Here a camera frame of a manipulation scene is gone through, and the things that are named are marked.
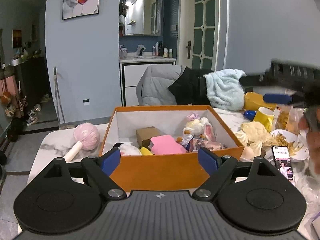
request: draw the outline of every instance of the person's hand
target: person's hand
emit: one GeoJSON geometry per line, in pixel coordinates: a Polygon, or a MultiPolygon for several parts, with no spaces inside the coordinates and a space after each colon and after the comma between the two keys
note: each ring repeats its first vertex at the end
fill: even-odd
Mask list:
{"type": "MultiPolygon", "coordinates": [[[[317,109],[317,119],[320,121],[320,108],[317,109]]],[[[299,121],[299,129],[309,129],[307,120],[302,117],[299,121]]],[[[314,163],[315,173],[320,174],[320,132],[309,131],[307,134],[310,158],[314,163]]]]}

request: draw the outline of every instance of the metal screw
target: metal screw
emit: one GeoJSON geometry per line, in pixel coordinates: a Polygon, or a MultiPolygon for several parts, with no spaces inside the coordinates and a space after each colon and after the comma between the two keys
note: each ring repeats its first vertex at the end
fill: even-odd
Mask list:
{"type": "Polygon", "coordinates": [[[124,192],[121,189],[114,188],[108,191],[108,195],[110,197],[121,197],[124,194],[124,192]]]}
{"type": "Polygon", "coordinates": [[[210,190],[207,190],[207,189],[198,189],[196,191],[196,195],[198,197],[210,197],[211,195],[211,191],[210,190]]]}

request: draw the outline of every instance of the door handle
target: door handle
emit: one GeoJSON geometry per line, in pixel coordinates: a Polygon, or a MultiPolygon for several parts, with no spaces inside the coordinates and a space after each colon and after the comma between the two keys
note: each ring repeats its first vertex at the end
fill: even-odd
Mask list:
{"type": "Polygon", "coordinates": [[[191,41],[188,41],[188,46],[186,46],[188,49],[188,59],[190,59],[190,53],[191,53],[191,41]]]}

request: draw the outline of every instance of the smartphone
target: smartphone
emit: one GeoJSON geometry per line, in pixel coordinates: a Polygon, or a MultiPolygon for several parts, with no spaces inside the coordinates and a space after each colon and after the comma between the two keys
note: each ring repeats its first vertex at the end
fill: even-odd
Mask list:
{"type": "Polygon", "coordinates": [[[275,160],[276,168],[284,177],[286,177],[288,181],[292,183],[292,185],[295,186],[288,148],[282,146],[273,146],[271,147],[271,150],[275,160]]]}

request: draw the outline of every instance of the toiletry bottle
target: toiletry bottle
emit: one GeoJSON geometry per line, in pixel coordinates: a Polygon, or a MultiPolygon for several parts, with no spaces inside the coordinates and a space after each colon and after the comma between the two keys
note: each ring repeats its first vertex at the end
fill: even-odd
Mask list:
{"type": "Polygon", "coordinates": [[[159,55],[159,43],[157,42],[156,43],[156,56],[158,56],[159,55]]]}
{"type": "Polygon", "coordinates": [[[163,57],[163,45],[162,41],[159,42],[159,56],[163,57]]]}

